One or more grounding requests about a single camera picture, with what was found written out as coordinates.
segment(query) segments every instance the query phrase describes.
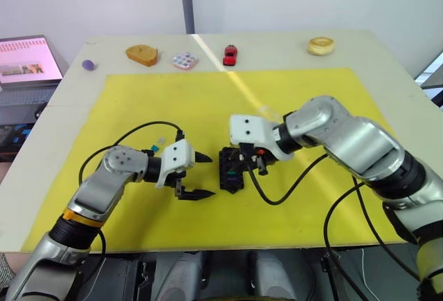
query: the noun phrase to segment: cable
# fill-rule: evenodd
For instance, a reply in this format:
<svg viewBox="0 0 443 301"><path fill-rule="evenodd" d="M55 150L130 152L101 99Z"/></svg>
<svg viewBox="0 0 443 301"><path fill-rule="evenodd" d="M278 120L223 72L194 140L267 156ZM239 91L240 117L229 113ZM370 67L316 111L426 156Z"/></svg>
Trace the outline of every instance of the cable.
<svg viewBox="0 0 443 301"><path fill-rule="evenodd" d="M361 291L361 289L356 285L356 283L351 279L351 277L346 273L346 271L343 269L343 267L341 266L340 262L338 261L337 257L335 256L335 254L333 254L332 249L331 249L331 245L329 243L329 237L327 235L327 227L329 225L329 221L331 219L332 213L334 212L335 208L337 207L338 204L340 204L340 202L342 200L344 200L347 196L349 196L350 194L352 194L353 192L355 192L356 190L358 190L362 185L364 185L364 183L359 183L357 185L355 185L354 187L352 187L351 189L349 189L347 192L345 192L343 195L341 195L335 202L334 204L332 204L331 208L329 209L329 211L327 212L326 218L325 218L325 224L323 225L323 238L325 239L325 245L326 245L326 250L329 254L329 256L331 257L332 261L335 263L335 266L337 267L337 269L340 271L341 275L347 280L347 282L349 283L349 285L351 285L351 287L354 289L354 291L358 294L358 296L363 300L363 301L369 301L369 299L363 294L363 292Z"/></svg>
<svg viewBox="0 0 443 301"><path fill-rule="evenodd" d="M89 277L87 279L85 279L83 281L83 285L85 285L93 276L94 274L97 272L98 268L100 268L100 270L103 267L103 264L106 260L105 254L106 254L106 239L105 239L105 235L103 234L103 232L101 230L98 231L98 235L100 236L100 239L102 240L102 253L100 254L100 260L98 261L96 267L92 270L91 274L89 275Z"/></svg>
<svg viewBox="0 0 443 301"><path fill-rule="evenodd" d="M109 145L107 147L102 147L101 149L99 149L99 150L95 151L94 153L92 153L92 155L90 155L88 158L86 158L86 160L80 166L80 169L78 171L78 185L80 186L82 184L82 182L83 182L83 171L84 171L85 167L88 165L88 163L92 160L92 158L97 156L100 152L103 152L103 151L108 150L109 148L111 148L113 146L118 145L122 140L124 140L126 137L128 137L129 135L131 135L135 131L137 131L137 130L139 130L141 128L150 126L150 125L168 125L168 126L174 127L175 129L177 129L176 140L178 140L178 138L183 136L183 130L181 130L181 128L179 126L177 126L176 124L174 124L172 122L168 122L168 121L151 121L151 122L143 123L142 125L139 125L139 126L133 128L133 129L131 129L127 133L123 134L123 136L121 136L113 145ZM99 270L99 268L100 268L100 270L97 273L97 276L98 276L98 274L100 273L100 271L101 271L101 269L103 267L103 264L104 264L104 262L106 260L106 258L105 258L105 254L106 254L106 239L105 239L105 235L103 234L103 232L101 230L98 231L98 235L100 236L100 239L102 241L102 253L100 254L100 260L99 260L97 266L92 270L92 273L90 274L90 276L84 281L83 284L86 284L93 277L94 273L96 273L97 270Z"/></svg>
<svg viewBox="0 0 443 301"><path fill-rule="evenodd" d="M179 126L177 126L176 124L172 123L172 122L168 122L168 121L151 121L151 122L147 122L147 123L143 123L142 125L139 125L131 130L129 130L127 133L125 133L123 136L121 136L115 143L114 145L118 145L122 140L124 140L126 137L128 137L129 135L131 135L132 133L134 133L135 131L147 127L147 126L151 126L151 125L168 125L171 127L174 127L175 129L177 129L177 133L181 132L183 133L183 130L181 130L181 128Z"/></svg>
<svg viewBox="0 0 443 301"><path fill-rule="evenodd" d="M91 295L91 293L92 293L92 290L94 289L94 286L96 285L96 282L97 282L97 279L98 279L98 276L100 275L100 272L102 272L102 268L103 268L103 265L105 264L105 260L103 260L103 262L101 262L100 263L100 270L98 270L98 272L97 272L97 275L96 275L96 278L94 279L94 282L92 283L92 286L91 286L91 288L89 289L89 292L86 294L86 296L82 299L82 301L85 301L87 298L89 298L89 296Z"/></svg>
<svg viewBox="0 0 443 301"><path fill-rule="evenodd" d="M309 289L309 294L306 297L306 301L311 301L317 289L317 278L314 269L312 268L312 265L309 263L306 254L303 252L303 249L300 249L300 252L302 253L303 258L305 259L306 265L308 265L309 270L311 271L312 285L311 288Z"/></svg>
<svg viewBox="0 0 443 301"><path fill-rule="evenodd" d="M128 132L124 133L113 145L109 145L107 147L102 147L101 149L97 150L96 152L94 152L92 155L90 155L82 164L82 166L80 167L80 170L78 171L78 185L80 186L83 182L83 171L86 167L86 165L91 161L92 158L94 158L95 156L97 156L100 152L103 152L107 149L110 149L111 147L114 147L118 144L120 144L120 142L122 140L124 140L126 137L128 137L129 135L131 135L132 133L134 133L135 131L147 127L147 126L151 126L151 125L168 125L171 127L174 127L175 129L177 129L177 135L181 134L183 135L183 130L181 130L181 128L179 126L177 126L176 124L172 123L172 122L168 122L168 121L151 121L151 122L147 122L147 123L143 123L142 125L139 125L131 130L129 130Z"/></svg>
<svg viewBox="0 0 443 301"><path fill-rule="evenodd" d="M83 182L83 171L86 165L91 161L92 158L97 156L100 152L103 152L105 150L108 150L109 148L113 147L112 145L109 145L107 147L102 147L101 149L94 152L92 155L90 155L86 160L83 162L82 166L80 166L80 169L78 170L78 185L80 186Z"/></svg>
<svg viewBox="0 0 443 301"><path fill-rule="evenodd" d="M366 289L369 291L369 293L372 294L372 296L375 298L375 300L380 301L380 299L375 295L375 293L372 291L372 289L369 288L368 283L366 282L365 277L365 250L361 249L361 275L363 278L363 283L366 287Z"/></svg>
<svg viewBox="0 0 443 301"><path fill-rule="evenodd" d="M357 184L357 180L352 177L352 181L354 182L354 185ZM361 206L361 210L363 211L363 215L366 218L366 221L369 225L369 228L372 231L372 234L375 236L375 238L377 239L377 241L379 242L380 246L388 253L389 256L391 256L391 258L393 260L396 261L396 263L398 265L400 265L400 267L402 267L409 275L411 275L411 277L413 277L415 280L420 281L418 274L416 274L413 270L411 270L409 267L407 267L406 264L404 264L389 248L388 246L383 242L383 240L380 238L379 233L375 230L374 225L371 222L371 219L369 218L369 214L368 211L366 210L366 206L365 206L365 202L363 201L363 197L361 196L361 192L360 190L357 190L357 196L359 197L359 202L360 202L360 206Z"/></svg>
<svg viewBox="0 0 443 301"><path fill-rule="evenodd" d="M319 162L321 162L325 158L327 158L327 154L323 154L322 156L318 157L315 161L313 161L311 163L311 165L309 165L306 168L306 170L304 170L302 172L302 174L300 174L300 176L297 178L296 182L293 183L293 185L289 188L289 190L286 192L286 194L284 194L283 197L277 201L272 201L265 195L265 193L263 192L263 189L260 187L260 184L257 181L257 178L254 175L254 172L253 172L251 166L249 164L246 164L246 167L248 168L249 175L251 176L251 179L252 179L252 182L253 182L255 188L257 189L258 193L263 198L263 200L271 206L278 206L279 204L283 203L284 201L286 201L288 199L288 197L296 189L296 187L303 180L303 178L306 176L306 174L308 174L309 171L312 170L312 168L315 165L317 165Z"/></svg>

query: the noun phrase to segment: white wall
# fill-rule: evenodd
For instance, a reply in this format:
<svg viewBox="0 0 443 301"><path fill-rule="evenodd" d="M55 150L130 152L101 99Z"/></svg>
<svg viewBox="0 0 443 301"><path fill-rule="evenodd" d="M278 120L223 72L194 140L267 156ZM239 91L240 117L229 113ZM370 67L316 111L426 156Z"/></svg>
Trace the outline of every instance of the white wall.
<svg viewBox="0 0 443 301"><path fill-rule="evenodd" d="M195 30L200 33L370 29L412 76L418 75L443 50L443 0L193 0L193 3Z"/></svg>
<svg viewBox="0 0 443 301"><path fill-rule="evenodd" d="M0 0L0 37L45 34L71 63L88 37L184 33L181 0Z"/></svg>

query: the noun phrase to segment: orange ring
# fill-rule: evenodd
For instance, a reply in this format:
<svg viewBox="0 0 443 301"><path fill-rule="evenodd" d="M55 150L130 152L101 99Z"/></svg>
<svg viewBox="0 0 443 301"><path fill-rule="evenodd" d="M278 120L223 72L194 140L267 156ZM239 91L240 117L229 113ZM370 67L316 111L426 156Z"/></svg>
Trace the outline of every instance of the orange ring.
<svg viewBox="0 0 443 301"><path fill-rule="evenodd" d="M88 225L91 227L102 227L105 223L103 221L96 221L92 220L90 218L86 218L83 216L80 216L78 213L66 208L63 211L63 219L65 220L74 220L78 223L81 223L83 225Z"/></svg>

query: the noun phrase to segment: red toy car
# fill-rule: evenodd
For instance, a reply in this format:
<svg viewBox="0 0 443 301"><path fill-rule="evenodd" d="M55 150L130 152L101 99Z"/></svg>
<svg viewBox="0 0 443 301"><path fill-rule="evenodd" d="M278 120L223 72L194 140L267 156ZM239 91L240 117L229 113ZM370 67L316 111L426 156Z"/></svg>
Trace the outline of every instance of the red toy car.
<svg viewBox="0 0 443 301"><path fill-rule="evenodd" d="M234 45L228 45L224 49L223 65L235 66L237 58L237 48Z"/></svg>

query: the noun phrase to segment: yellow mat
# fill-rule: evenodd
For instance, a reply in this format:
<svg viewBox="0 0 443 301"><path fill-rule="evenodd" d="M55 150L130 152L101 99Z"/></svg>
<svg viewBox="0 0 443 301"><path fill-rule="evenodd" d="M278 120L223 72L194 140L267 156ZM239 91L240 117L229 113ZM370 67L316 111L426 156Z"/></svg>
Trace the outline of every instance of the yellow mat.
<svg viewBox="0 0 443 301"><path fill-rule="evenodd" d="M317 95L332 95L353 115L376 120L390 130L349 69L110 75L48 192L23 250L32 250L63 211L78 187L78 169L83 160L129 129L152 120L175 122L197 151L214 159L211 164L197 164L183 184L189 190L200 188L217 194L201 201L179 201L172 188L129 184L103 228L110 251L323 246L327 210L352 187L350 175L331 159L315 167L291 197L276 207L263 202L247 174L245 189L237 194L218 186L218 151L229 146L231 114L282 116ZM123 144L148 149L158 145L160 138L169 145L174 135L173 128L156 125L136 132ZM323 153L319 147L302 149L292 161L271 166L268 176L259 177L264 191L272 199L280 198L308 164ZM91 161L85 176L92 173L98 161ZM362 189L380 235L387 242L401 241L385 218L381 201L368 188ZM330 239L333 245L376 242L356 195L344 200L334 213ZM98 240L93 249L100 249Z"/></svg>

